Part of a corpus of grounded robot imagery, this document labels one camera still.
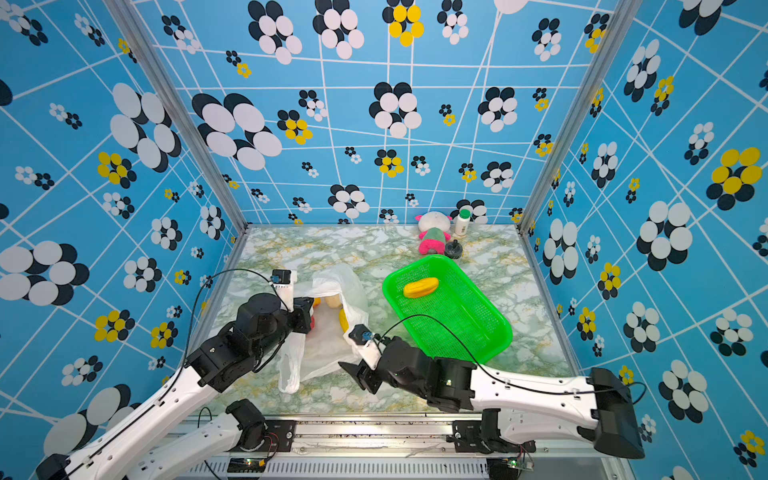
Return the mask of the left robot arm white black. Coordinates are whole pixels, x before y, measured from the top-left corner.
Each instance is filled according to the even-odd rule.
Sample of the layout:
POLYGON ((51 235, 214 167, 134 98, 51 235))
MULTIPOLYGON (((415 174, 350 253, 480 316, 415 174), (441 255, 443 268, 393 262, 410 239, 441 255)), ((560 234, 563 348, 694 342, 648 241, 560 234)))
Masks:
POLYGON ((38 465, 37 477, 171 479, 234 447, 255 449, 268 433, 249 400, 181 438, 162 440, 240 377, 265 367, 290 334, 309 333, 313 304, 291 288, 252 296, 142 404, 130 404, 126 386, 118 385, 97 395, 86 412, 63 419, 54 432, 65 445, 38 465))

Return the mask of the yellow corn-like fruit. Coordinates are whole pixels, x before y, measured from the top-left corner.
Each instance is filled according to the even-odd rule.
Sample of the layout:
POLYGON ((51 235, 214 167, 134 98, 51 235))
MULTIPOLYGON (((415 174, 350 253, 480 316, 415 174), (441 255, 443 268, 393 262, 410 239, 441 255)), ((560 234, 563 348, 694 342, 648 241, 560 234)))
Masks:
POLYGON ((346 312, 343 308, 339 310, 338 318, 339 318, 339 323, 340 323, 342 332, 346 333, 349 330, 349 322, 348 322, 346 312))

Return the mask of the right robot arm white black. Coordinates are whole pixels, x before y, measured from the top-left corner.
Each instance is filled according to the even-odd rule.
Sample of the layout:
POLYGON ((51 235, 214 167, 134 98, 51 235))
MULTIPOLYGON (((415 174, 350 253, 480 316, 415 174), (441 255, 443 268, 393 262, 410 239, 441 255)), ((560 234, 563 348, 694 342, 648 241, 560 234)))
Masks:
POLYGON ((361 389, 375 394, 387 384, 444 413, 479 412, 480 440, 492 451, 536 440, 575 440, 612 457, 645 456, 630 388, 607 369, 574 377, 515 374, 431 358, 399 337, 382 347, 367 341, 358 350, 358 363, 340 366, 361 389))

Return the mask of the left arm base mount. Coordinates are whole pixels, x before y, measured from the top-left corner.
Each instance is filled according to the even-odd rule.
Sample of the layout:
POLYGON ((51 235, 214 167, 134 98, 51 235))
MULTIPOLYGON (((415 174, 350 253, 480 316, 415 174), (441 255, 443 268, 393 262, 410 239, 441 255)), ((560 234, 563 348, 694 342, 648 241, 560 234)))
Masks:
POLYGON ((292 448, 296 427, 294 420, 267 419, 261 426, 248 429, 229 452, 288 452, 292 448))

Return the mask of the white plastic bag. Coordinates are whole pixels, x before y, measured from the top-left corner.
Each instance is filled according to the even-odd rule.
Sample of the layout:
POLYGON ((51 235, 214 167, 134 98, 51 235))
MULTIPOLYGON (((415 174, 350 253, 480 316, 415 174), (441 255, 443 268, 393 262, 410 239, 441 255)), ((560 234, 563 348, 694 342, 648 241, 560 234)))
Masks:
POLYGON ((285 394, 296 393, 303 381, 337 371, 340 361, 360 360, 360 355, 344 339, 347 332, 342 332, 338 318, 341 308, 346 312, 349 330, 357 324, 369 323, 365 289, 349 265, 339 263, 317 271, 307 282, 300 282, 294 273, 292 280, 295 298, 315 299, 314 328, 308 334, 290 334, 278 353, 278 389, 285 394), (341 296, 342 306, 331 309, 324 298, 336 294, 341 296))

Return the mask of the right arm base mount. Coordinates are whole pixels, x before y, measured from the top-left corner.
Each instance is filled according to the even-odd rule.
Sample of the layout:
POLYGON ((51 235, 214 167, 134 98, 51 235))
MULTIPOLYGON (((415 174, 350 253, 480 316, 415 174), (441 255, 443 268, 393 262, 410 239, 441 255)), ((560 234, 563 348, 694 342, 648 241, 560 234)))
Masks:
POLYGON ((479 453, 489 455, 535 453, 534 441, 514 443, 501 437, 500 430, 482 420, 457 420, 451 425, 452 432, 446 441, 452 443, 457 453, 479 453))

